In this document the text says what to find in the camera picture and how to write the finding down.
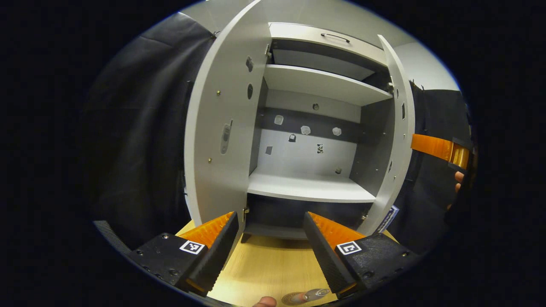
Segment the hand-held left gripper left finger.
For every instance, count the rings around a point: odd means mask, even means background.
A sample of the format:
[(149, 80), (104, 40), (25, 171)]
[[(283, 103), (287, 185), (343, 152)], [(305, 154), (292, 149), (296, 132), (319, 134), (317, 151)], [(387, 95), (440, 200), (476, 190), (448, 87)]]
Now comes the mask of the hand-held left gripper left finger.
[(161, 233), (128, 254), (156, 278), (206, 297), (230, 255), (239, 229), (235, 211), (181, 235)]

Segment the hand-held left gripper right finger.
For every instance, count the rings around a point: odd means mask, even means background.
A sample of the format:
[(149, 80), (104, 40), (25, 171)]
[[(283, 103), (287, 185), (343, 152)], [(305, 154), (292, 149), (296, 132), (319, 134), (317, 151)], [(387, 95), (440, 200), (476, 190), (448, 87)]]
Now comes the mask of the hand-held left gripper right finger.
[(330, 291), (338, 298), (374, 292), (421, 260), (384, 233), (364, 236), (310, 211), (304, 214), (303, 229)]

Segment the white cabinet door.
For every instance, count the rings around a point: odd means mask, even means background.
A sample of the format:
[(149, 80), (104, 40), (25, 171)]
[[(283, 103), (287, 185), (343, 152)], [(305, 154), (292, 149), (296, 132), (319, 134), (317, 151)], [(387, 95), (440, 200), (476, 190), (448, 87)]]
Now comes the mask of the white cabinet door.
[(394, 134), (388, 155), (387, 169), (377, 196), (360, 228), (363, 235), (372, 235), (388, 214), (404, 184), (412, 156), (412, 136), (415, 133), (415, 101), (403, 64), (384, 36), (378, 35), (393, 83)]
[(235, 211), (244, 227), (268, 43), (267, 15), (254, 0), (220, 31), (197, 73), (184, 136), (189, 211), (197, 226)]

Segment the clear bottle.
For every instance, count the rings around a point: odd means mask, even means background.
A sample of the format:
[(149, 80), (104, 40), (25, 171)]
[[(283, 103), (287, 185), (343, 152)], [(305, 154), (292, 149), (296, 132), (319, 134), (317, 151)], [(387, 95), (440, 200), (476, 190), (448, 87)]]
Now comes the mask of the clear bottle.
[(319, 299), (322, 299), (322, 297), (325, 297), (329, 293), (329, 288), (315, 288), (310, 291), (304, 292), (304, 294), (302, 295), (302, 299), (305, 302), (317, 301)]

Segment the white and grey cabinet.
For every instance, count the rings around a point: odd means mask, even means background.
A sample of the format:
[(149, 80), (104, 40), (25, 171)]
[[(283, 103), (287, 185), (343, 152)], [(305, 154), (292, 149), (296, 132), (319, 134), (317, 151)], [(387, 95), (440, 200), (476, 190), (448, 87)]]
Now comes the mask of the white and grey cabinet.
[[(333, 47), (272, 39), (268, 64), (310, 68), (386, 91), (388, 67)], [(347, 177), (377, 196), (394, 134), (394, 99), (365, 106), (269, 89), (258, 105), (251, 171)], [(303, 216), (321, 214), (356, 230), (373, 203), (322, 203), (247, 194), (242, 243), (253, 236), (304, 240)]]

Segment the white cabinet bottom shelf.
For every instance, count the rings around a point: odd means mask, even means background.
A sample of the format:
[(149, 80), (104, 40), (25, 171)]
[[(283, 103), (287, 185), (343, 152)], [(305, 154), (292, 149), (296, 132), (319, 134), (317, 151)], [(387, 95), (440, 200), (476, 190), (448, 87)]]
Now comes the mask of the white cabinet bottom shelf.
[(322, 203), (373, 203), (370, 192), (347, 177), (273, 174), (256, 169), (248, 178), (249, 194)]

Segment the white cabinet shelf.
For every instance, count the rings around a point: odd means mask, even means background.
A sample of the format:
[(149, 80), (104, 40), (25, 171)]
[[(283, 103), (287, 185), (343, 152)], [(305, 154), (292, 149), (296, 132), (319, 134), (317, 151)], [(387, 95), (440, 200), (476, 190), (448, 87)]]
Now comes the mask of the white cabinet shelf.
[(269, 89), (319, 96), (361, 107), (393, 97), (352, 78), (304, 67), (268, 64), (264, 78)]
[(373, 203), (370, 192), (347, 177), (273, 174), (256, 169), (248, 178), (249, 194), (322, 203)]

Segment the white cabinet drawer front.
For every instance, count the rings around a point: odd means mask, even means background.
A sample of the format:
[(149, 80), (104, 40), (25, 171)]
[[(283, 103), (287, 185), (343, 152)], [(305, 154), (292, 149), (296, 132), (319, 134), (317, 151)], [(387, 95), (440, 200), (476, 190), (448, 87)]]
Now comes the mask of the white cabinet drawer front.
[[(360, 39), (349, 35), (335, 32), (333, 30), (319, 29), (314, 26), (296, 24), (296, 23), (269, 23), (269, 31), (272, 39), (281, 39), (289, 41), (302, 41), (306, 43), (315, 43), (317, 45), (333, 47), (339, 50), (347, 51), (351, 54), (356, 54), (367, 60), (371, 60), (375, 64), (380, 64), (386, 67), (385, 52), (377, 46), (361, 41)], [(322, 37), (321, 33), (332, 33), (349, 39), (351, 42), (346, 43), (332, 37)]]

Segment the blue small box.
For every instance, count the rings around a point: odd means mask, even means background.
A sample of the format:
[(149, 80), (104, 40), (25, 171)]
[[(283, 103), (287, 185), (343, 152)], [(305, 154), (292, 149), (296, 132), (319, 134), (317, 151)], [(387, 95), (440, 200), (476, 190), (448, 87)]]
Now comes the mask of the blue small box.
[(399, 208), (393, 205), (390, 208), (390, 210), (387, 212), (386, 216), (384, 217), (380, 225), (377, 227), (375, 233), (384, 232), (388, 228), (388, 226), (392, 223), (394, 218), (397, 216), (398, 212), (399, 212)]

